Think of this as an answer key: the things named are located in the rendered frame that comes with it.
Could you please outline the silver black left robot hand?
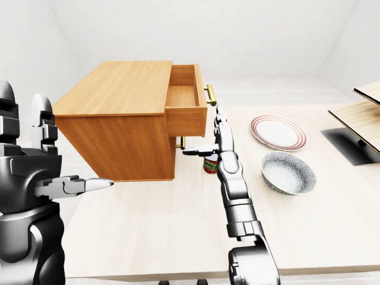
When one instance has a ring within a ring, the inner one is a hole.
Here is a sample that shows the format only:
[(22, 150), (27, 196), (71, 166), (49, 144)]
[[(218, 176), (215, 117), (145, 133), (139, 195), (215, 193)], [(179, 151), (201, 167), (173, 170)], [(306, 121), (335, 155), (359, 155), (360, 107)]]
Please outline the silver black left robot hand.
[(68, 198), (104, 189), (110, 179), (61, 176), (62, 157), (55, 141), (58, 129), (49, 99), (37, 93), (31, 104), (29, 139), (32, 147), (17, 144), (20, 136), (18, 104), (10, 83), (0, 78), (0, 213), (22, 213)]

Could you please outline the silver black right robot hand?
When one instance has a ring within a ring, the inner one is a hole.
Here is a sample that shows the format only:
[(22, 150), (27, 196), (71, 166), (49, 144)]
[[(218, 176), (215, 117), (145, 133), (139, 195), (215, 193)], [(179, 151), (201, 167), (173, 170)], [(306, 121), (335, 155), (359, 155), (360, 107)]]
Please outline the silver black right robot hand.
[(243, 185), (245, 181), (242, 175), (242, 165), (239, 163), (235, 152), (233, 134), (227, 122), (227, 115), (221, 104), (216, 106), (216, 117), (214, 119), (215, 143), (199, 147), (185, 148), (182, 153), (188, 156), (207, 157), (212, 154), (218, 155), (218, 173), (220, 180), (226, 185), (229, 182)]

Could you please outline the open wooden drawer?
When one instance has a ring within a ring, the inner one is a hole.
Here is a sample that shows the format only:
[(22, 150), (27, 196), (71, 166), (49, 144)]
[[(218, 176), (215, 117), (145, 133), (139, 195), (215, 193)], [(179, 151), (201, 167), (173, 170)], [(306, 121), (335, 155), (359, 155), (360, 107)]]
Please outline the open wooden drawer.
[(198, 64), (172, 66), (165, 113), (171, 137), (205, 135), (207, 102)]

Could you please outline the wooden cabinet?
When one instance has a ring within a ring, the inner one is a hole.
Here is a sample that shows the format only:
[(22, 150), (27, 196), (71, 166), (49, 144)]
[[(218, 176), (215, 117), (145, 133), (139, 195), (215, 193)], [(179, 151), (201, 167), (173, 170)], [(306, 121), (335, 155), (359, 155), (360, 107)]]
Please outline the wooden cabinet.
[(108, 61), (53, 105), (58, 128), (101, 178), (174, 177), (165, 105), (170, 61)]

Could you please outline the red green tomato sauce tin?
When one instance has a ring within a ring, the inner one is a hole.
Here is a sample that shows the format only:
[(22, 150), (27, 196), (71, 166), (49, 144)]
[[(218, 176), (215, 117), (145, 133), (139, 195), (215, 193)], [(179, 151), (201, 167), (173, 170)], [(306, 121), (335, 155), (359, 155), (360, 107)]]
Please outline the red green tomato sauce tin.
[(218, 170), (218, 155), (212, 154), (210, 156), (204, 157), (203, 168), (208, 174), (216, 174)]

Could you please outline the white plate with red rings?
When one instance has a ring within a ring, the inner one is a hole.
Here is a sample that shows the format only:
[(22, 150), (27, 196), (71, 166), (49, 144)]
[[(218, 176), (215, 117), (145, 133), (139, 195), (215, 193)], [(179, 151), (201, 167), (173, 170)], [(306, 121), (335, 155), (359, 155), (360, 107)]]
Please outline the white plate with red rings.
[(257, 116), (250, 130), (261, 143), (283, 151), (297, 151), (308, 142), (306, 132), (296, 123), (275, 115)]

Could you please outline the grey patterned bowl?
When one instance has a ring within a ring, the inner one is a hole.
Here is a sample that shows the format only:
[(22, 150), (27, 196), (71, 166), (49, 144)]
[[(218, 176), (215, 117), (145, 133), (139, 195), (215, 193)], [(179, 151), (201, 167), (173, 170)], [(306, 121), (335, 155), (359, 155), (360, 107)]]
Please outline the grey patterned bowl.
[(300, 158), (283, 151), (273, 151), (262, 158), (264, 182), (284, 195), (306, 195), (316, 186), (313, 170)]

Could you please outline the wooden tiered shelf black base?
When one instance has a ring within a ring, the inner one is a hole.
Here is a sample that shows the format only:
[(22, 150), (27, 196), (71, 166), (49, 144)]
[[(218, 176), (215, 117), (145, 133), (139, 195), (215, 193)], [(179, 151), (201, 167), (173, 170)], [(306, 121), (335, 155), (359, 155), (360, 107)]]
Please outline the wooden tiered shelf black base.
[(352, 165), (380, 163), (380, 81), (353, 91), (364, 101), (329, 110), (342, 127), (321, 132)]

